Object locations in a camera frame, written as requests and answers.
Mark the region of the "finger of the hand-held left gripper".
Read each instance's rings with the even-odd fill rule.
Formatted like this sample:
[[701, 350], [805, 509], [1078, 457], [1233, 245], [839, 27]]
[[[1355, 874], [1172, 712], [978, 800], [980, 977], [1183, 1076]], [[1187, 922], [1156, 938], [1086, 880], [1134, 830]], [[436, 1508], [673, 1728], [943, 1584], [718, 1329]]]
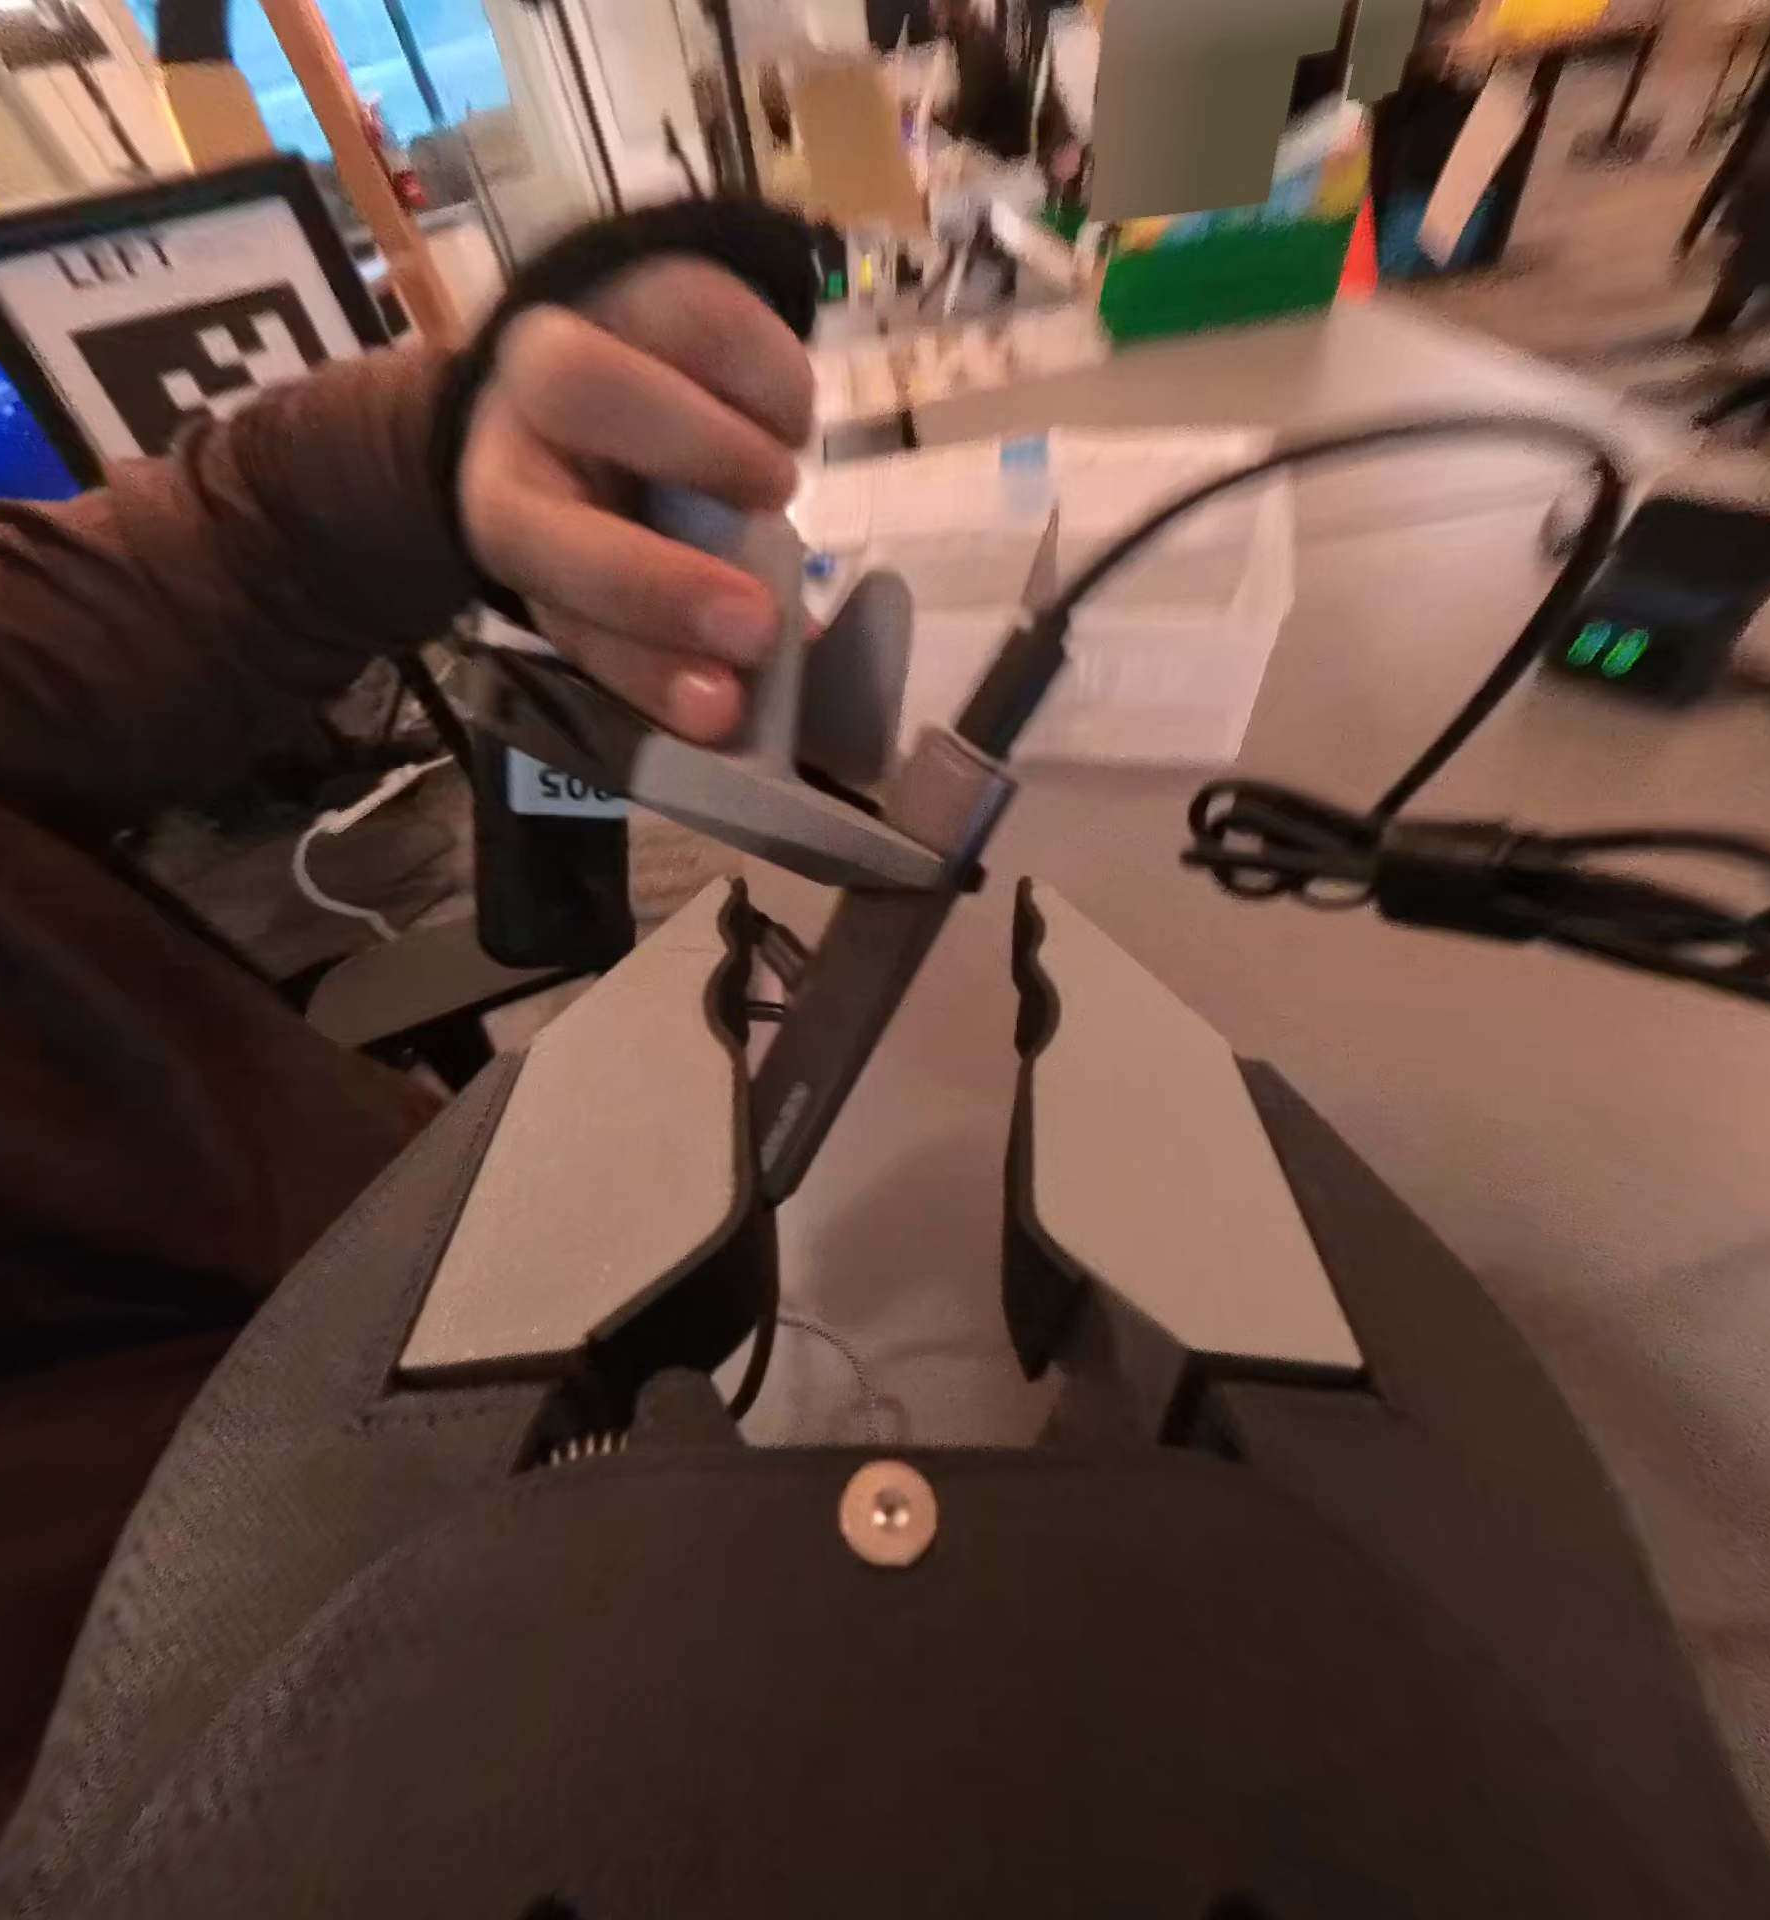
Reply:
[[980, 888], [987, 850], [1016, 792], [1006, 763], [951, 727], [925, 727], [897, 766], [897, 831], [935, 864], [897, 888]]
[[794, 876], [834, 888], [897, 888], [935, 859], [897, 831], [897, 768], [866, 803], [748, 754], [727, 756], [648, 731], [632, 748], [627, 796]]

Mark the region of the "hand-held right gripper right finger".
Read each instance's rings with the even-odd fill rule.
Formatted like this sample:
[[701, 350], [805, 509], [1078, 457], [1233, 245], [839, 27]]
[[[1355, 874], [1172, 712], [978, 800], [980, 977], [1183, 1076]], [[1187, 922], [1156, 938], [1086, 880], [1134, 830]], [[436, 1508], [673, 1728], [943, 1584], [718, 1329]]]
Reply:
[[1128, 1379], [1364, 1379], [1233, 1045], [1029, 876], [1012, 977], [1000, 1308], [1023, 1377], [1093, 1308]]

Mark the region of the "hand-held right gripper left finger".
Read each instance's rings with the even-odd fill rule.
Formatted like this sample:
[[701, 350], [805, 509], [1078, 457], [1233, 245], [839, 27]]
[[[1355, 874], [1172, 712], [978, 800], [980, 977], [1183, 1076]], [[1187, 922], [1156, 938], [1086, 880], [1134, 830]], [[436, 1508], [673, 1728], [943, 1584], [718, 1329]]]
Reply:
[[525, 1050], [399, 1360], [531, 1379], [625, 1335], [747, 1221], [740, 879], [715, 879]]

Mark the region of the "dark grey device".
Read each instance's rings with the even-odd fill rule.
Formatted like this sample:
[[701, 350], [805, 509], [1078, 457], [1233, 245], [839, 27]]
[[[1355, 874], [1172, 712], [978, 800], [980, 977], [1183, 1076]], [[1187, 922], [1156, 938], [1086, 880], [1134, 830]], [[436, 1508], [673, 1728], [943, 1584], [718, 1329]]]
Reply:
[[844, 888], [748, 1086], [756, 1199], [779, 1208], [801, 1185], [918, 972], [984, 872], [929, 892]]

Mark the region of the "person's left forearm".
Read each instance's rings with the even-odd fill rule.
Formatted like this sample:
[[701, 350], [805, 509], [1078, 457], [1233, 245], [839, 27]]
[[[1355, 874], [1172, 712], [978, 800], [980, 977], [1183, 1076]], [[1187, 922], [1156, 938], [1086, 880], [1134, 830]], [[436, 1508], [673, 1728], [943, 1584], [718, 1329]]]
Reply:
[[0, 501], [1, 819], [137, 826], [465, 612], [451, 362], [329, 362], [72, 501]]

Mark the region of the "person's left hand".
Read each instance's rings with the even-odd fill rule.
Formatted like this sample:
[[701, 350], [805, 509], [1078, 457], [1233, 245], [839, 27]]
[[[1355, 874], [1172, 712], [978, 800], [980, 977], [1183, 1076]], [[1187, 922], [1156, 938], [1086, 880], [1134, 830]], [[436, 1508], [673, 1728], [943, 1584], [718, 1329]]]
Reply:
[[782, 509], [813, 420], [794, 332], [697, 257], [648, 261], [496, 350], [456, 476], [468, 554], [559, 657], [659, 727], [724, 745], [776, 640], [773, 594], [638, 518], [652, 487]]

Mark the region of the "clear plastic bin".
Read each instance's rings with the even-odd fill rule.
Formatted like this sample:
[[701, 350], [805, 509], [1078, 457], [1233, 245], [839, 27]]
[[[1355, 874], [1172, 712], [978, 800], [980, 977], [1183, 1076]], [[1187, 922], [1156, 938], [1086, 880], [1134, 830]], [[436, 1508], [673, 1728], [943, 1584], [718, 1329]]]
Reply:
[[[1241, 427], [1051, 427], [807, 469], [793, 521], [812, 606], [892, 569], [916, 612], [899, 742], [965, 706], [1012, 624], [1154, 509], [1246, 466]], [[1211, 768], [1233, 759], [1296, 594], [1294, 489], [1251, 481], [1192, 509], [1072, 613], [1067, 662], [1016, 759]]]

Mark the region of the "grey background table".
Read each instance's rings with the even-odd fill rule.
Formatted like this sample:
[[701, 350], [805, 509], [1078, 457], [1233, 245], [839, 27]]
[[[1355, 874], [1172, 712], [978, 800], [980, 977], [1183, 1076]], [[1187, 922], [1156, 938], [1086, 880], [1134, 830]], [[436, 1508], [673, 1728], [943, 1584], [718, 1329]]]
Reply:
[[825, 451], [954, 444], [1049, 425], [1316, 423], [1458, 413], [1604, 421], [1593, 379], [1431, 318], [1402, 298], [1116, 346], [1091, 305], [897, 325], [822, 323], [812, 349]]

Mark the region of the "green box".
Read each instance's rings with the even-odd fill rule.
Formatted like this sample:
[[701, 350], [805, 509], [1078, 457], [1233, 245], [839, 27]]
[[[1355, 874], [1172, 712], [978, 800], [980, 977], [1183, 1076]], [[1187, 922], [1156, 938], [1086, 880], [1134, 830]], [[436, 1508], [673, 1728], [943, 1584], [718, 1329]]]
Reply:
[[1128, 346], [1321, 314], [1336, 300], [1355, 217], [1220, 225], [1113, 253], [1096, 318]]

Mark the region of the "cardboard box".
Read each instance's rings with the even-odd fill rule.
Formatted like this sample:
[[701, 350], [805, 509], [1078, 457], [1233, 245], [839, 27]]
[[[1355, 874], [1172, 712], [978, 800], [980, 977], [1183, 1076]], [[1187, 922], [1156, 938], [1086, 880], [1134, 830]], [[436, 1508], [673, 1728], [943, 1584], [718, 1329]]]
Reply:
[[801, 156], [799, 209], [846, 233], [923, 233], [925, 200], [884, 61], [877, 53], [812, 56], [793, 68], [787, 89]]

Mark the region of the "black charger with green lights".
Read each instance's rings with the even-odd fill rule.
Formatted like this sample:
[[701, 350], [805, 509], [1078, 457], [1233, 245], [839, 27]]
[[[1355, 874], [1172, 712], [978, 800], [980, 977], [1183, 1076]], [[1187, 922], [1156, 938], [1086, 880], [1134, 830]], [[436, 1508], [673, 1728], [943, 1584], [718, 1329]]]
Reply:
[[1770, 509], [1652, 493], [1624, 519], [1543, 671], [1643, 706], [1703, 702], [1770, 599]]

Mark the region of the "wooden post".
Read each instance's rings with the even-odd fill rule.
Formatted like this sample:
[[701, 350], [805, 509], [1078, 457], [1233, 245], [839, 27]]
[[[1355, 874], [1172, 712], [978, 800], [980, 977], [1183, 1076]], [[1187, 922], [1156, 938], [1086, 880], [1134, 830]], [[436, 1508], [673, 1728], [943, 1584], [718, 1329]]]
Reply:
[[345, 192], [381, 253], [394, 291], [431, 349], [463, 341], [459, 310], [416, 216], [398, 200], [366, 134], [364, 111], [342, 54], [314, 1], [263, 1], [270, 31], [329, 141]]

